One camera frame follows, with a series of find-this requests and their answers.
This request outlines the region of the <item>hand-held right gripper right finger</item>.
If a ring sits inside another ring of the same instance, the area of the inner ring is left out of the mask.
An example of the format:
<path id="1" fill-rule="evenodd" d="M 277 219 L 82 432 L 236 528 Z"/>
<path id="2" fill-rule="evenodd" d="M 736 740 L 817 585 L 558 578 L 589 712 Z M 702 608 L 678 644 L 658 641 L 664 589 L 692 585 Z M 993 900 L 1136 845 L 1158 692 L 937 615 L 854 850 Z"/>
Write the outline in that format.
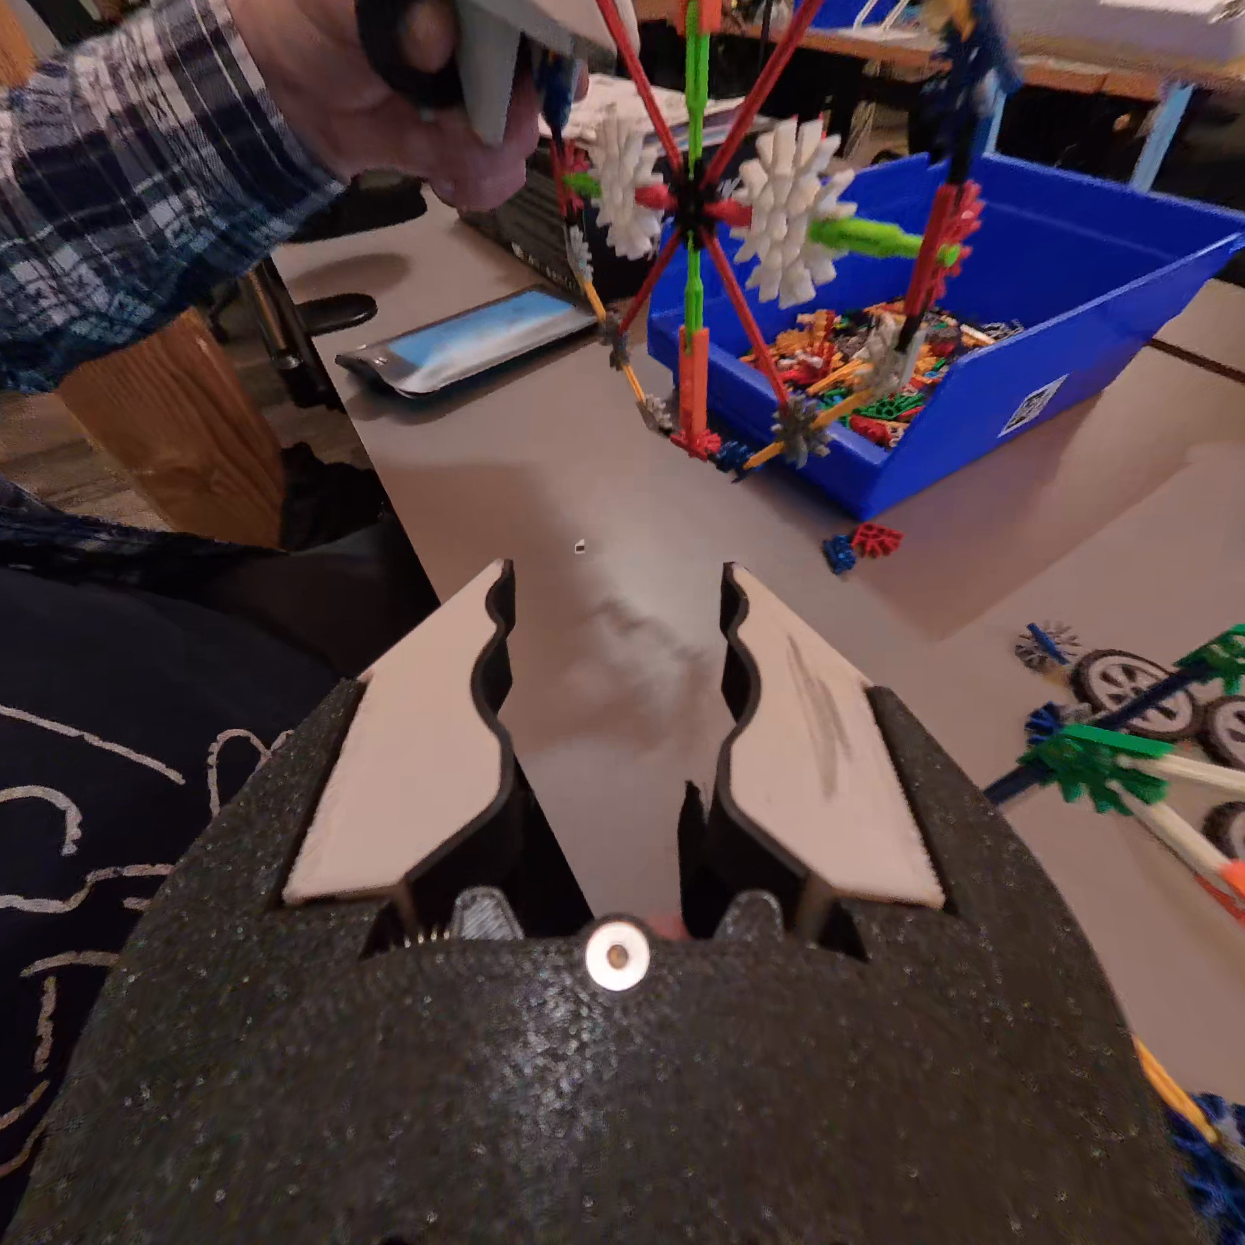
<path id="1" fill-rule="evenodd" d="M 750 568 L 723 568 L 715 877 L 771 892 L 797 942 L 836 900 L 945 913 L 945 881 L 881 734 L 869 680 Z"/>

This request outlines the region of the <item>blue bin with toy pieces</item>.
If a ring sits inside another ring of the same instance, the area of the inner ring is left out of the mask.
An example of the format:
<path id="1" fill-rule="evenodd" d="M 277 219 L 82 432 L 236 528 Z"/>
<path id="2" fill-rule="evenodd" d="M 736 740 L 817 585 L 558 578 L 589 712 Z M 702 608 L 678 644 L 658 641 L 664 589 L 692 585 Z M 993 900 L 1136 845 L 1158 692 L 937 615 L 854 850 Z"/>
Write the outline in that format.
<path id="1" fill-rule="evenodd" d="M 854 172 L 847 204 L 869 220 L 926 229 L 945 162 L 900 157 Z M 1238 252 L 1245 219 L 1188 197 L 1131 193 L 1019 157 L 977 157 L 982 197 L 968 259 L 939 306 L 960 318 L 1019 318 L 1024 337 L 968 350 L 937 385 L 912 432 L 878 449 L 853 430 L 797 477 L 869 521 L 964 464 L 1016 444 L 1054 412 L 1100 395 L 1131 357 L 1177 318 L 1193 296 Z M 912 259 L 847 257 L 817 306 L 863 311 L 907 296 Z M 763 339 L 800 311 L 760 306 Z M 742 366 L 750 337 L 702 257 L 708 412 L 736 444 L 771 437 L 771 385 Z"/>

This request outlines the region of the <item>pile of colourful toy pieces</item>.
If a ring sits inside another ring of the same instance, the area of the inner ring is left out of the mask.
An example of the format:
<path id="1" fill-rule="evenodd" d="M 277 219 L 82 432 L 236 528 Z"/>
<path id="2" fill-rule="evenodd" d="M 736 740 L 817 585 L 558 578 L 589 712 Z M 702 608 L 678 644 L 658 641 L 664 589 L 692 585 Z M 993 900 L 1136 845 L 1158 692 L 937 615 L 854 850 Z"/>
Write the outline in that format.
<path id="1" fill-rule="evenodd" d="M 853 430 L 878 449 L 896 449 L 907 430 L 926 412 L 952 366 L 1024 337 L 1024 318 L 964 318 L 945 306 L 926 311 L 926 337 L 907 385 L 878 391 L 869 360 L 885 337 L 900 328 L 900 302 L 865 311 L 814 311 L 790 328 L 768 339 L 768 360 L 785 395 L 830 412 L 830 430 Z"/>

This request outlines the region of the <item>colourful toy car model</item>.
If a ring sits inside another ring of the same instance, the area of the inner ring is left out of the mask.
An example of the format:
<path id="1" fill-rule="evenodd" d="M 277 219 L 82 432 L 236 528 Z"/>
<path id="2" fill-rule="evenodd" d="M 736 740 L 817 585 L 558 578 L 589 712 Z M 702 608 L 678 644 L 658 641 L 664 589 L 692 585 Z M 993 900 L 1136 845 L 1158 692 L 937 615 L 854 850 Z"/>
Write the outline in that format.
<path id="1" fill-rule="evenodd" d="M 1035 787 L 1143 824 L 1198 888 L 1245 921 L 1245 758 L 1238 673 L 1245 625 L 1180 653 L 1169 672 L 1131 651 L 1075 651 L 1059 625 L 1027 625 L 1027 672 L 1066 673 L 1075 702 L 1041 702 L 1024 723 L 1019 763 L 982 787 L 993 807 Z"/>

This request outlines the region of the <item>black round pad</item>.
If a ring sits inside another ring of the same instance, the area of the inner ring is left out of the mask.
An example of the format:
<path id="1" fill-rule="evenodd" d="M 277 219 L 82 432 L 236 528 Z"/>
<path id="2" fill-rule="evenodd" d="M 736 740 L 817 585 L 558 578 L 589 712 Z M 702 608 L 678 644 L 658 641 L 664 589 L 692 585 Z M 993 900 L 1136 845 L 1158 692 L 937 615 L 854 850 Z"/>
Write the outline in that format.
<path id="1" fill-rule="evenodd" d="M 359 328 L 380 314 L 376 296 L 346 289 L 346 296 L 316 296 L 316 302 L 293 302 L 293 314 L 303 325 L 303 337 L 340 337 L 340 328 Z"/>

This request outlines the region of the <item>small blue red connector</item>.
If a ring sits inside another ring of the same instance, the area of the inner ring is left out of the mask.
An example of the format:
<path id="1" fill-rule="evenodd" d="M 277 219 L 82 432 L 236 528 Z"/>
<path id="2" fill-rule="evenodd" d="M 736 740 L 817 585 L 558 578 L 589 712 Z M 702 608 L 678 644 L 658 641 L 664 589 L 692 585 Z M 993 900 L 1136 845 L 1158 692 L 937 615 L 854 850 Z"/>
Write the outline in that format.
<path id="1" fill-rule="evenodd" d="M 881 521 L 863 521 L 853 531 L 826 537 L 821 562 L 826 562 L 830 578 L 847 578 L 847 569 L 854 569 L 854 562 L 896 556 L 900 544 L 907 544 L 907 531 L 881 528 Z"/>

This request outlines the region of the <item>red clip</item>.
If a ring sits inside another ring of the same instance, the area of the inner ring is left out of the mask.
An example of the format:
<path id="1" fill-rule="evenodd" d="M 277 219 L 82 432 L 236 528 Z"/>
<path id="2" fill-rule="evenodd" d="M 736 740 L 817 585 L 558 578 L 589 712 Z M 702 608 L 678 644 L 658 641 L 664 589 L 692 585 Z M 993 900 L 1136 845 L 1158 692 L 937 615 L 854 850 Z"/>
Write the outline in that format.
<path id="1" fill-rule="evenodd" d="M 945 183 L 926 219 L 926 240 L 913 252 L 912 289 L 907 289 L 907 318 L 896 337 L 896 350 L 907 357 L 926 325 L 926 311 L 945 296 L 945 282 L 960 274 L 960 259 L 968 257 L 968 239 L 977 232 L 977 183 L 968 177 L 972 149 L 956 149 Z"/>

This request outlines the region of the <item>colourful spoked wheel model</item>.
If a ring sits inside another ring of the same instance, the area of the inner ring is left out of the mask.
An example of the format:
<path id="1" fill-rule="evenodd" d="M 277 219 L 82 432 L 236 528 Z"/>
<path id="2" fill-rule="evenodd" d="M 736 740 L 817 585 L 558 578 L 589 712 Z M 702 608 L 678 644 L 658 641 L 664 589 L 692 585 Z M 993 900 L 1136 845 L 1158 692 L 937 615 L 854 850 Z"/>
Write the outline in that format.
<path id="1" fill-rule="evenodd" d="M 686 104 L 690 104 L 690 149 L 676 141 L 664 113 L 649 92 L 646 66 L 634 49 L 621 49 L 630 84 L 646 101 L 656 136 L 669 157 L 669 183 L 656 177 L 656 157 L 646 136 L 607 117 L 589 149 L 589 172 L 573 172 L 563 117 L 553 117 L 553 177 L 568 229 L 568 259 L 575 272 L 580 296 L 598 318 L 598 339 L 610 344 L 610 366 L 630 381 L 634 410 L 646 430 L 686 449 L 690 460 L 708 464 L 723 451 L 723 437 L 708 430 L 708 325 L 702 325 L 702 257 L 723 282 L 723 296 L 751 344 L 751 366 L 771 385 L 771 444 L 736 464 L 736 472 L 760 472 L 771 460 L 785 469 L 806 469 L 806 460 L 826 460 L 830 449 L 830 412 L 817 412 L 806 401 L 785 395 L 768 360 L 768 339 L 751 318 L 750 289 L 763 306 L 806 306 L 817 285 L 836 282 L 843 257 L 878 257 L 878 259 L 913 259 L 918 239 L 854 219 L 843 193 L 853 172 L 826 172 L 836 157 L 836 136 L 821 125 L 778 125 L 760 136 L 760 155 L 736 168 L 736 193 L 717 193 L 728 157 L 742 149 L 763 101 L 771 92 L 778 75 L 797 56 L 817 7 L 790 7 L 784 38 L 771 47 L 760 84 L 742 92 L 735 127 L 702 155 L 702 104 L 708 104 L 708 38 L 723 23 L 723 7 L 686 7 Z M 939 155 L 945 162 L 956 149 L 991 149 L 982 117 L 1006 108 L 1019 88 L 1019 66 L 1006 36 L 1006 18 L 991 0 L 960 7 L 918 7 L 937 56 L 945 59 L 939 84 Z M 589 252 L 580 239 L 580 209 L 594 204 L 607 240 L 613 257 L 658 257 L 649 259 L 646 285 L 630 302 L 598 302 L 589 282 Z M 686 325 L 678 325 L 678 366 L 676 366 L 676 406 L 658 406 L 638 391 L 630 368 L 630 318 L 646 311 L 656 282 L 686 252 Z M 913 366 L 913 344 L 900 357 L 896 337 L 881 339 L 869 360 L 878 391 L 907 385 Z"/>

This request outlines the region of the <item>person's left hand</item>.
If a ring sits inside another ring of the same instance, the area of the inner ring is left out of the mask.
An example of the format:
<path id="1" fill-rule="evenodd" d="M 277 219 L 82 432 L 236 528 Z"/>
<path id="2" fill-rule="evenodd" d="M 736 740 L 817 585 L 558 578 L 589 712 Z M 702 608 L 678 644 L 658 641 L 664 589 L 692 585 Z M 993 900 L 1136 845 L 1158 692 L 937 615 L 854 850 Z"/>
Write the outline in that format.
<path id="1" fill-rule="evenodd" d="M 491 210 L 526 187 L 541 136 L 526 70 L 512 81 L 504 141 L 483 141 L 468 113 L 416 113 L 367 70 L 350 0 L 229 0 L 226 11 L 284 127 L 340 183 L 402 172 L 459 210 Z"/>

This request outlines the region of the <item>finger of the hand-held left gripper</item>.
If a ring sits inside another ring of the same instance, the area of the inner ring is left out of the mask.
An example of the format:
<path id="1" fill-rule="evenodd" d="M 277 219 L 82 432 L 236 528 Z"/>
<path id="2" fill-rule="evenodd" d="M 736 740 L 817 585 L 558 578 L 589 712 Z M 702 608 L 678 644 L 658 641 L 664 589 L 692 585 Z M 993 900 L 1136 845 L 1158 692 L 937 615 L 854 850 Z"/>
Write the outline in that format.
<path id="1" fill-rule="evenodd" d="M 638 49 L 638 18 L 630 0 L 526 0 L 522 31 L 573 59 L 613 59 Z"/>

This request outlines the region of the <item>dark printed shirt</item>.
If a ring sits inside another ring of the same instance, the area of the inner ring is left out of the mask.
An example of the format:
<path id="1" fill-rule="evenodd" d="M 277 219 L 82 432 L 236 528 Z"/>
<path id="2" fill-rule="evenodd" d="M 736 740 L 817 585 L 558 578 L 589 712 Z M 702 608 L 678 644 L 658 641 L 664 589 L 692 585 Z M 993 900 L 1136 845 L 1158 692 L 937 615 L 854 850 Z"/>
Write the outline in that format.
<path id="1" fill-rule="evenodd" d="M 138 918 L 334 689 L 248 621 L 111 585 L 0 585 L 0 1111 L 7 1220 Z"/>

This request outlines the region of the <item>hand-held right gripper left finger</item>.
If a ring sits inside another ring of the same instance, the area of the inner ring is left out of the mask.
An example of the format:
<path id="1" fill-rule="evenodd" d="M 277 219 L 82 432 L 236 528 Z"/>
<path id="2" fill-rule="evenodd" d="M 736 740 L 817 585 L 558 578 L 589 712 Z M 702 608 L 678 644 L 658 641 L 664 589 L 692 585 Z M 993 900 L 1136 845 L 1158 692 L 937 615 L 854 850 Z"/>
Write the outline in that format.
<path id="1" fill-rule="evenodd" d="M 515 569 L 488 562 L 359 673 L 359 702 L 330 763 L 284 904 L 391 900 L 434 927 L 415 881 L 507 818 L 515 758 L 504 729 Z"/>

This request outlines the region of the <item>black box with white print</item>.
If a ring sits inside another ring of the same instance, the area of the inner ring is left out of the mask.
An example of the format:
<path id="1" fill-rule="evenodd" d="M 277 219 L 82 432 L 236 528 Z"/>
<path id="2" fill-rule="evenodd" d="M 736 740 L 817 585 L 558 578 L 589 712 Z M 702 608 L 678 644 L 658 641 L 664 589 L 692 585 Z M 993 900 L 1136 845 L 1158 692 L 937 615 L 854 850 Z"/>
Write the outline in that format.
<path id="1" fill-rule="evenodd" d="M 669 183 L 664 149 L 646 141 L 646 155 L 656 157 L 656 177 Z M 589 149 L 568 141 L 568 162 L 573 162 L 573 172 L 589 172 Z M 488 240 L 495 240 L 522 264 L 541 272 L 553 285 L 575 289 L 575 272 L 568 259 L 563 204 L 558 204 L 558 177 L 553 177 L 553 127 L 546 125 L 541 125 L 537 155 L 526 157 L 526 187 L 515 197 L 507 197 L 495 210 L 464 210 L 464 220 L 473 232 L 483 232 Z M 613 257 L 607 232 L 610 229 L 598 229 L 594 204 L 584 204 L 580 209 L 580 239 L 584 239 L 584 252 L 589 252 L 589 282 L 594 282 L 598 302 L 630 302 L 646 285 L 649 259 L 658 257 L 658 248 L 649 257 L 630 259 L 630 257 Z"/>

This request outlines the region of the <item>wooden post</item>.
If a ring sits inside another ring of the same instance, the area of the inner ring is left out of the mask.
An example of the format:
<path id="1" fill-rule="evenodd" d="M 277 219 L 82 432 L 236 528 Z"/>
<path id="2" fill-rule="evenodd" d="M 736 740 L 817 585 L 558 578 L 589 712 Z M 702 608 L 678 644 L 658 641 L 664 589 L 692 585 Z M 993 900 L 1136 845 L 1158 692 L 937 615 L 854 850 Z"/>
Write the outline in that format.
<path id="1" fill-rule="evenodd" d="M 282 437 L 201 311 L 78 366 L 56 395 L 172 531 L 282 547 Z"/>

